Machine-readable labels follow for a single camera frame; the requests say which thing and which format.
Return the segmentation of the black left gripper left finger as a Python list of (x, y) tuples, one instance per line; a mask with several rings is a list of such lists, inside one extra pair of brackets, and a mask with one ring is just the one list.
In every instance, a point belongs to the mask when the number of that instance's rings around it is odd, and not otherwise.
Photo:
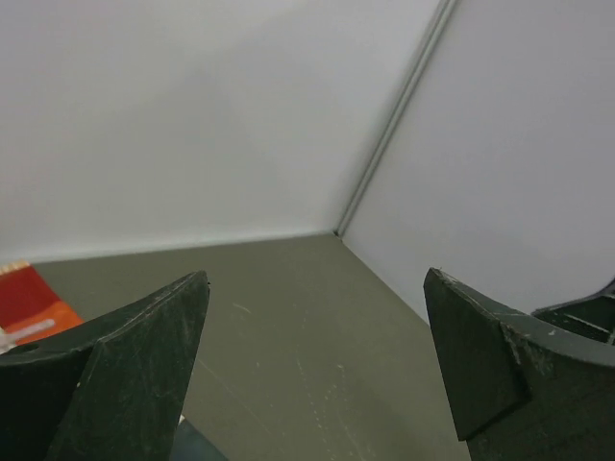
[(2, 459), (169, 459), (208, 305), (197, 271), (2, 354)]

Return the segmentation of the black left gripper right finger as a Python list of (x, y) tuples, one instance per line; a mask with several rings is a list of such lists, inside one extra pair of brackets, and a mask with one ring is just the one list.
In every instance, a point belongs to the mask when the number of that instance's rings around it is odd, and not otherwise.
[(472, 459), (613, 459), (613, 285), (530, 314), (434, 268), (424, 293), (455, 431)]

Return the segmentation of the phone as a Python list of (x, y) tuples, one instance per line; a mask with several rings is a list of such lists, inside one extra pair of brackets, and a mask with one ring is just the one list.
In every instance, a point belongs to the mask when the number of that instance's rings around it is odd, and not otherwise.
[(182, 415), (175, 433), (169, 460), (227, 461), (228, 458)]

